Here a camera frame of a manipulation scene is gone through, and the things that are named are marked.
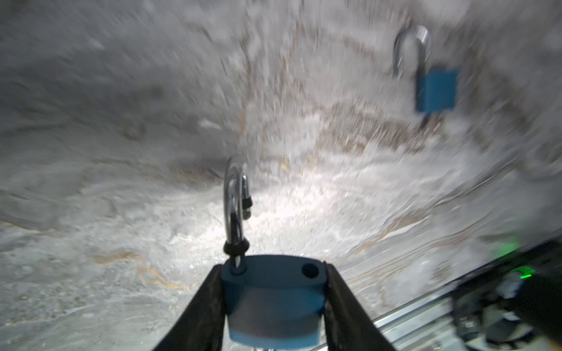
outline padlock body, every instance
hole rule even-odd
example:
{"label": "padlock body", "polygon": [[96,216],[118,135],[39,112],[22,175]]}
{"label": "padlock body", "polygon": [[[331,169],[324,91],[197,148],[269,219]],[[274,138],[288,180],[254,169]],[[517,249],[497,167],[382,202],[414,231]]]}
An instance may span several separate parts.
{"label": "padlock body", "polygon": [[416,79],[416,109],[429,114],[451,110],[456,103],[456,82],[459,71],[432,67]]}
{"label": "padlock body", "polygon": [[319,343],[326,271],[322,262],[295,256],[244,258],[246,270],[221,278],[230,338],[264,349],[296,349]]}

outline black rubber ring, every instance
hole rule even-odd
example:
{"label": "black rubber ring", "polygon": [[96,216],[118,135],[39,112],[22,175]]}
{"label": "black rubber ring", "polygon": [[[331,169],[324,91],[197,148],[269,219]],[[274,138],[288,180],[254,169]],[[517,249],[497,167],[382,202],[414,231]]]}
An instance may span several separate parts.
{"label": "black rubber ring", "polygon": [[244,238],[238,245],[224,243],[223,250],[229,256],[241,256],[250,248],[250,242]]}

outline green light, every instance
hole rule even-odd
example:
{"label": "green light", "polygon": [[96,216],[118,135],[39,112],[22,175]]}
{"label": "green light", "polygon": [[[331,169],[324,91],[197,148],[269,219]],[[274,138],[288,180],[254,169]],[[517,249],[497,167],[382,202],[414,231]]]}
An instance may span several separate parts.
{"label": "green light", "polygon": [[521,277],[520,277],[521,279],[529,278],[534,273],[534,269],[532,269],[531,267],[527,267],[527,266],[517,267],[513,271],[521,273],[522,274]]}
{"label": "green light", "polygon": [[503,257],[507,254],[510,254],[519,248],[519,244],[517,240],[514,238],[511,240],[512,240],[511,242],[506,242],[500,245],[500,247],[496,251],[496,254],[494,255],[496,259]]}

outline padlock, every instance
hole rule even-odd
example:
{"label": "padlock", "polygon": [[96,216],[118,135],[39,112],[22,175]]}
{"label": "padlock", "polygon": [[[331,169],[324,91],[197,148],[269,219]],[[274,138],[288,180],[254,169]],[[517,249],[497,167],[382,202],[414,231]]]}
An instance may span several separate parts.
{"label": "padlock", "polygon": [[416,72],[416,110],[430,115],[451,110],[456,104],[456,82],[458,69],[430,66],[431,35],[424,26],[403,29],[394,44],[394,76],[402,76],[404,40],[412,35],[418,40],[418,71]]}
{"label": "padlock", "polygon": [[324,264],[305,257],[245,256],[249,244],[242,220],[249,198],[243,162],[231,158],[224,183],[224,251],[230,258],[221,272],[230,338],[263,349],[317,345],[326,300]]}

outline stone surface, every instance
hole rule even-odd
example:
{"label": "stone surface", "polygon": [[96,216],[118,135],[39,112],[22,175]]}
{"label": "stone surface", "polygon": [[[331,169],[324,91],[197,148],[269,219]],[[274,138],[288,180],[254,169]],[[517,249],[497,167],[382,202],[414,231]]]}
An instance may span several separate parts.
{"label": "stone surface", "polygon": [[[333,262],[372,317],[562,226],[556,0],[12,1],[0,7],[0,348],[150,350],[226,259]],[[419,130],[409,22],[459,66]],[[224,349],[247,349],[225,339]]]}

